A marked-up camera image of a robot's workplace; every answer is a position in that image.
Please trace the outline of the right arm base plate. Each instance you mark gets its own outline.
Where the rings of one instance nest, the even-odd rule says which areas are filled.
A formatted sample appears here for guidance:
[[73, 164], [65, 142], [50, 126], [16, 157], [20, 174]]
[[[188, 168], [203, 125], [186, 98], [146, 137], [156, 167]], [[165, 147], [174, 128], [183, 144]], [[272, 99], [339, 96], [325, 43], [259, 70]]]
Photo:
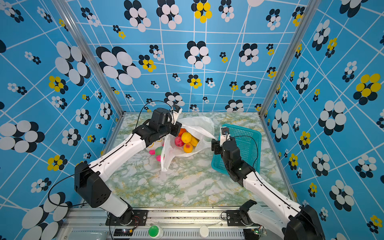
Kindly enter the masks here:
[[241, 210], [227, 210], [227, 224], [230, 227], [245, 227], [250, 224], [248, 215]]

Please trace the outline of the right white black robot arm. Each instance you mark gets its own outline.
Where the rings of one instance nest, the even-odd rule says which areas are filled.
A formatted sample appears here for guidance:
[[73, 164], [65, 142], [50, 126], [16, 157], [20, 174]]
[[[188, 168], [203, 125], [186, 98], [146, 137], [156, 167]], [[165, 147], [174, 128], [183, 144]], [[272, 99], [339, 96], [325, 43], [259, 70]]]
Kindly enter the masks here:
[[211, 142], [212, 151], [220, 155], [231, 179], [256, 194], [272, 211], [266, 213], [257, 204], [246, 208], [246, 219], [266, 227], [284, 240], [324, 240], [319, 216], [309, 205], [301, 206], [271, 186], [256, 170], [242, 160], [236, 140]]

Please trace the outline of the white translucent plastic bag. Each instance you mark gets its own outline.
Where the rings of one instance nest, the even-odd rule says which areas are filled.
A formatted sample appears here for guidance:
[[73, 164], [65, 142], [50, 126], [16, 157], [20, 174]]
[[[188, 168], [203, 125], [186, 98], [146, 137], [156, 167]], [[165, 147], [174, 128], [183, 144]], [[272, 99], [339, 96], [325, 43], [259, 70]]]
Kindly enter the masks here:
[[187, 117], [180, 119], [180, 122], [182, 128], [177, 136], [168, 135], [146, 148], [160, 162], [163, 172], [169, 170], [174, 158], [191, 157], [211, 147], [211, 141], [216, 139], [214, 122], [208, 117]]

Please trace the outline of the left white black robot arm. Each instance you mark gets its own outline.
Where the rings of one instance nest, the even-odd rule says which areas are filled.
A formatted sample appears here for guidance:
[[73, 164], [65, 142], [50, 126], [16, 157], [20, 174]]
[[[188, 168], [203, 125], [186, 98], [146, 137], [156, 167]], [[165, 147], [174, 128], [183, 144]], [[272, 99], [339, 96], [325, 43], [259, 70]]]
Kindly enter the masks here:
[[101, 208], [128, 225], [133, 218], [133, 208], [112, 193], [107, 180], [131, 157], [161, 138], [178, 136], [182, 124], [177, 121], [182, 108], [174, 105], [170, 110], [157, 108], [152, 117], [137, 126], [117, 147], [89, 163], [75, 168], [74, 189], [92, 208]]

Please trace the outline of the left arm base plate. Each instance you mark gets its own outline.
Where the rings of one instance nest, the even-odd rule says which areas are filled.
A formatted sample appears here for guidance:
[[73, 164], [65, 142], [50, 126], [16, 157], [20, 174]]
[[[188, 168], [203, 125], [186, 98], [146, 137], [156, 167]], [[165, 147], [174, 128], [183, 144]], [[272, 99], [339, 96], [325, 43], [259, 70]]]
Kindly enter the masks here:
[[107, 214], [106, 226], [145, 226], [148, 218], [148, 210], [133, 209], [123, 220], [122, 217], [116, 217], [110, 213]]

